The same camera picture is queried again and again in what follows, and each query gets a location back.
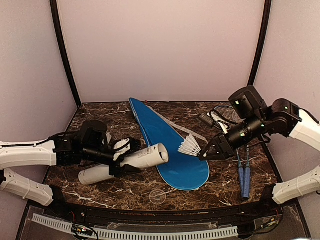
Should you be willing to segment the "white shuttlecock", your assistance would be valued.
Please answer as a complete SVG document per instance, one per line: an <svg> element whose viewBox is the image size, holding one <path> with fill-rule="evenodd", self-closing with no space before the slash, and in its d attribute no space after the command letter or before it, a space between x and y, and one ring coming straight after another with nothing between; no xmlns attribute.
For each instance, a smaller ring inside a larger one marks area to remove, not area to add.
<svg viewBox="0 0 320 240"><path fill-rule="evenodd" d="M192 134L189 134L178 148L179 153L194 157L198 157L201 151L200 145Z"/></svg>

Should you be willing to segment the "blue racket bag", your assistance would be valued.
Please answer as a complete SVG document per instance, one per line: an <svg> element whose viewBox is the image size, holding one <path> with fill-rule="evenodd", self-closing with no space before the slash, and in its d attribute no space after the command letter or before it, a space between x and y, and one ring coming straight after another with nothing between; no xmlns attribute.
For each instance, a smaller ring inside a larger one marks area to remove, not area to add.
<svg viewBox="0 0 320 240"><path fill-rule="evenodd" d="M194 191L202 187L210 176L208 162L178 152L184 138L140 100L130 98L129 103L147 146L161 143L168 152L168 163L157 166L161 178L180 191Z"/></svg>

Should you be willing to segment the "white shuttlecock tube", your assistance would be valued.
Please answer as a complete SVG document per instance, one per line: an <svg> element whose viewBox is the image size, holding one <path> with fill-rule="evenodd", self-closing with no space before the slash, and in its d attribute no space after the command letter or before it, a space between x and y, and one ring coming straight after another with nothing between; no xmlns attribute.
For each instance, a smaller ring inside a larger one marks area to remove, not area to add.
<svg viewBox="0 0 320 240"><path fill-rule="evenodd" d="M162 143L139 150L127 155L119 164L120 169L116 173L111 173L108 165L98 165L81 171L78 180L82 185L92 185L113 178L139 173L141 170L165 164L169 162L169 154Z"/></svg>

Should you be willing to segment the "clear plastic tube lid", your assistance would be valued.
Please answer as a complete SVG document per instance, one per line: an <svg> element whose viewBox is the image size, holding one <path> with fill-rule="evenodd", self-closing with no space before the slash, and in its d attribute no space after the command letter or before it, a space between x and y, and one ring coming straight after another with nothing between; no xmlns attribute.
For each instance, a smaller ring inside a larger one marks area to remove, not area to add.
<svg viewBox="0 0 320 240"><path fill-rule="evenodd" d="M163 204L167 199L167 194L160 189L152 190L149 194L149 200L154 205L161 205Z"/></svg>

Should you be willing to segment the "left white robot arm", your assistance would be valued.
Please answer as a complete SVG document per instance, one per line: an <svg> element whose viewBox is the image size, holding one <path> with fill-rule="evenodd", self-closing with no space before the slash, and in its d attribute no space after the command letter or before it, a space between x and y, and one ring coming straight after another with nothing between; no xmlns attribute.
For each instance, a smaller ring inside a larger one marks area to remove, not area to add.
<svg viewBox="0 0 320 240"><path fill-rule="evenodd" d="M87 160L109 168L113 177L139 172L125 163L126 156L140 150L141 142L132 137L108 142L108 127L99 120L85 121L79 130L57 133L45 140L0 144L0 189L37 202L60 218L71 213L61 189L43 185L11 171L22 166L69 166Z"/></svg>

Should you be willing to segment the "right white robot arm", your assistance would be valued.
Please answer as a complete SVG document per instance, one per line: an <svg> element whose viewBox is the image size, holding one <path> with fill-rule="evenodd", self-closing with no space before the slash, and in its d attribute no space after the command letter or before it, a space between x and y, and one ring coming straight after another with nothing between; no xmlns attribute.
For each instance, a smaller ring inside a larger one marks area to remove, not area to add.
<svg viewBox="0 0 320 240"><path fill-rule="evenodd" d="M267 106L254 86L237 90L229 97L241 122L232 126L227 133L216 135L200 152L201 161L227 160L235 156L239 147L263 134L280 134L303 142L315 150L320 149L320 123L307 110L291 101L280 98ZM281 205L292 199L320 190L320 168L292 180L268 185L264 188L255 213L266 217Z"/></svg>

